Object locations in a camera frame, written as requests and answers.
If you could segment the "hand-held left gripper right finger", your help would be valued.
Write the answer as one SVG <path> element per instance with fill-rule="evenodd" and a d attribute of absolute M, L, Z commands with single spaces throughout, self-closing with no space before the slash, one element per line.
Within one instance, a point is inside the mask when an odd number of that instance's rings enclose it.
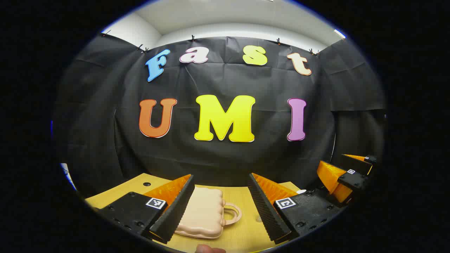
<path fill-rule="evenodd" d="M 271 241 L 295 240 L 325 226 L 347 207 L 330 201 L 325 191 L 295 191 L 249 174 L 248 188 Z"/>

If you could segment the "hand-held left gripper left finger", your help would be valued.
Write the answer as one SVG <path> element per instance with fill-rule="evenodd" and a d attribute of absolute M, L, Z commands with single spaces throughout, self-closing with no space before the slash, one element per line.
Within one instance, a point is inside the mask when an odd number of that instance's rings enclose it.
<path fill-rule="evenodd" d="M 168 180 L 141 174 L 92 197 L 92 207 L 118 228 L 145 240 L 168 243 L 194 190 L 194 176 Z"/>

